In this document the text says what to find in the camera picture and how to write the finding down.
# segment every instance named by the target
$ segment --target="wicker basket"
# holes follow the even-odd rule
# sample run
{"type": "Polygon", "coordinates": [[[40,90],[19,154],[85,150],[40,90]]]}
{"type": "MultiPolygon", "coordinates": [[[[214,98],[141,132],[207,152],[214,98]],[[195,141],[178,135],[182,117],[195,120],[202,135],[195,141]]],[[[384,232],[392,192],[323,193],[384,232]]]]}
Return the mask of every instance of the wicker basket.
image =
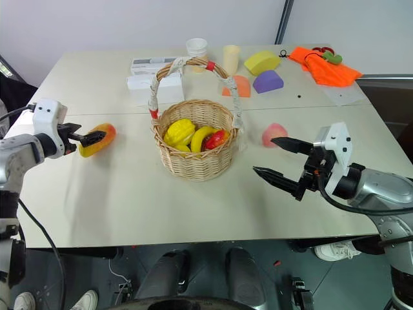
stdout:
{"type": "Polygon", "coordinates": [[[237,138],[238,130],[242,126],[241,107],[237,88],[232,77],[218,65],[211,61],[200,58],[181,57],[173,63],[162,68],[153,78],[151,84],[151,97],[149,109],[152,115],[152,126],[155,133],[155,140],[161,153],[163,165],[168,170],[184,179],[193,181],[205,181],[220,175],[229,167],[232,161],[235,148],[233,144],[237,138]],[[198,65],[214,72],[230,89],[234,100],[234,116],[231,112],[219,103],[193,99],[185,100],[168,108],[162,115],[157,117],[157,88],[161,79],[172,72],[175,72],[184,65],[198,65]],[[192,153],[181,152],[163,141],[163,136],[169,126],[182,118],[190,119],[196,129],[202,126],[212,126],[225,129],[230,133],[230,137],[219,147],[205,152],[192,153]]]}

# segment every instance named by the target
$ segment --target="basket handle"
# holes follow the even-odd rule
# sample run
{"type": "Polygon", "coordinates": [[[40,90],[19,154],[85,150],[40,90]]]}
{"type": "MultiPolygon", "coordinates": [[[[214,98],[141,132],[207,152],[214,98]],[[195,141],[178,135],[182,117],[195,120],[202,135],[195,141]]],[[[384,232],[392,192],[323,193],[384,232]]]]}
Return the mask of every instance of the basket handle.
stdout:
{"type": "Polygon", "coordinates": [[[152,78],[150,84],[150,97],[148,102],[149,112],[152,116],[152,119],[157,119],[158,115],[158,104],[157,104],[157,90],[159,88],[159,82],[169,74],[178,71],[180,68],[184,67],[185,65],[192,65],[198,66],[201,68],[205,68],[209,71],[212,71],[231,92],[232,99],[234,102],[234,120],[232,122],[232,126],[236,129],[240,129],[243,125],[241,114],[241,103],[239,102],[237,84],[235,83],[232,76],[229,76],[224,69],[222,69],[219,65],[212,61],[207,61],[198,57],[179,57],[175,59],[172,63],[167,64],[161,70],[157,72],[157,74],[152,78]]]}

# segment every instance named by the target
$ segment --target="white table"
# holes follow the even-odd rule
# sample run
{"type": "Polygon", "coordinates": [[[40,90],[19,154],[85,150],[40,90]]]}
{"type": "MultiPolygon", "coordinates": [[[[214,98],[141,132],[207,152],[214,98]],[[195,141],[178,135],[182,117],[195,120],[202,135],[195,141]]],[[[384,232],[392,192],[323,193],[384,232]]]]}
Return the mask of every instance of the white table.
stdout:
{"type": "MultiPolygon", "coordinates": [[[[264,48],[281,49],[243,47],[243,57],[264,48]]],[[[366,216],[336,209],[319,193],[307,192],[298,202],[252,170],[253,165],[270,167],[293,180],[298,180],[303,170],[306,156],[261,146],[261,133],[270,123],[282,124],[291,137],[313,141],[320,127],[345,121],[354,144],[352,161],[412,177],[413,166],[367,99],[336,107],[298,64],[284,60],[277,69],[285,80],[283,89],[243,100],[247,148],[232,166],[203,183],[180,180],[162,166],[150,131],[150,115],[146,107],[132,102],[125,83],[133,57],[174,52],[67,54],[35,94],[33,101],[49,97],[67,105],[66,121],[82,124],[79,133],[106,121],[118,132],[113,144],[92,158],[75,153],[46,160],[26,174],[21,197],[58,247],[376,233],[366,216]],[[112,75],[105,73],[103,60],[111,63],[112,75]]],[[[207,74],[196,76],[199,81],[194,85],[202,79],[208,81],[207,74]]],[[[188,98],[198,92],[206,94],[199,98],[230,103],[217,92],[185,83],[189,83],[188,98]]],[[[19,119],[10,135],[32,130],[28,115],[19,119]]],[[[48,247],[24,212],[19,211],[18,216],[27,246],[48,247]]]]}

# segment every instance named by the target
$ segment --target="purple foam block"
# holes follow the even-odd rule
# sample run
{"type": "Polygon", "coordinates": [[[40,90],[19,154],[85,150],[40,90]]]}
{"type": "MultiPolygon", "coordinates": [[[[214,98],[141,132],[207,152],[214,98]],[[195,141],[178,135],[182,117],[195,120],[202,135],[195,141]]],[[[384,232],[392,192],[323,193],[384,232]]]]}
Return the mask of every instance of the purple foam block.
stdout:
{"type": "Polygon", "coordinates": [[[258,75],[252,86],[260,94],[284,87],[284,81],[274,70],[268,70],[258,75]]]}

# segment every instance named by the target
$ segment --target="red tape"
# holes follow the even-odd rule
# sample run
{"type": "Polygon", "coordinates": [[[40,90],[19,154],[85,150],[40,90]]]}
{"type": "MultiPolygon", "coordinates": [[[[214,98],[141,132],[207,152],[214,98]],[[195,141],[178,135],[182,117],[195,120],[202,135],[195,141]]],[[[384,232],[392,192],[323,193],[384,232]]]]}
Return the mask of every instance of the red tape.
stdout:
{"type": "Polygon", "coordinates": [[[149,112],[153,119],[157,119],[157,109],[155,111],[149,109],[149,112]]]}
{"type": "Polygon", "coordinates": [[[215,63],[213,61],[208,61],[208,64],[206,65],[206,69],[209,71],[214,71],[215,63]]]}

